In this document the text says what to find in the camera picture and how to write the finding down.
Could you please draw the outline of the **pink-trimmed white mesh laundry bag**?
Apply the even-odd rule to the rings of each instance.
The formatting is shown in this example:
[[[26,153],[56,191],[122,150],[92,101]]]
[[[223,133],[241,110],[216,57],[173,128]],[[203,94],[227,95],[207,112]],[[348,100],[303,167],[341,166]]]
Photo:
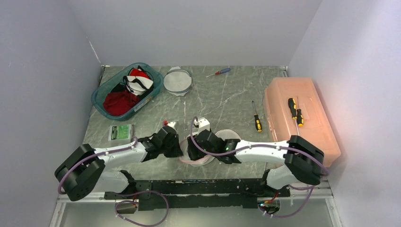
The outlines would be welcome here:
[[[233,130],[229,130],[229,129],[217,131],[215,133],[215,135],[223,140],[225,140],[225,139],[241,139],[240,136],[236,132],[234,132]],[[189,138],[190,138],[190,135],[188,134],[187,137],[180,142],[180,148],[183,152],[183,155],[180,156],[178,159],[182,163],[191,165],[193,167],[200,167],[200,166],[209,164],[210,162],[212,162],[215,159],[214,157],[212,157],[210,155],[206,155],[195,161],[190,160],[189,155],[188,155],[188,139]]]

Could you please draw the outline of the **blue-trimmed white mesh laundry bag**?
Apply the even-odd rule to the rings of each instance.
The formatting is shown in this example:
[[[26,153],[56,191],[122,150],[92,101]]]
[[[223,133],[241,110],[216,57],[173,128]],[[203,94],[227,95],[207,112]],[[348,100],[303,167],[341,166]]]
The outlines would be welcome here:
[[[179,66],[172,67],[164,76],[164,87],[172,95],[185,96],[192,86],[192,74]]]

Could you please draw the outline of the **white bra with black straps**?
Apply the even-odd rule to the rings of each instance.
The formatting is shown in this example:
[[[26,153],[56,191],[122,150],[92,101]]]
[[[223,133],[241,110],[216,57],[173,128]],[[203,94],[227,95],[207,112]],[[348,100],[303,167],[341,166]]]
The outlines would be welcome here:
[[[154,88],[153,76],[149,72],[147,72],[147,74],[149,75],[150,79],[144,77],[132,77],[127,75],[123,76],[122,82],[126,85],[126,88],[129,92],[133,93],[136,96],[140,96],[146,92],[152,91]]]

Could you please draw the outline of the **dark red bra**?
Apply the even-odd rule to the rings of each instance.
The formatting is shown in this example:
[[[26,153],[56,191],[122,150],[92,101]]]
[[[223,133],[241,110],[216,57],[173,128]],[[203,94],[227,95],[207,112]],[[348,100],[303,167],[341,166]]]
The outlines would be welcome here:
[[[111,116],[121,116],[132,109],[140,98],[129,91],[107,94],[103,108]]]

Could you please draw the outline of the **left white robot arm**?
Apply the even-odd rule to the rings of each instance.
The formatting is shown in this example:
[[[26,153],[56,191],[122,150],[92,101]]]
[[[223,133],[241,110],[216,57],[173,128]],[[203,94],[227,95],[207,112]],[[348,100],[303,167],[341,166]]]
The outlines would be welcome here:
[[[129,144],[93,148],[80,145],[54,172],[59,181],[58,193],[79,201],[92,192],[115,192],[131,198],[136,192],[133,177],[126,171],[110,169],[130,163],[142,163],[163,154],[167,158],[182,156],[178,122],[169,122],[149,137],[134,138]]]

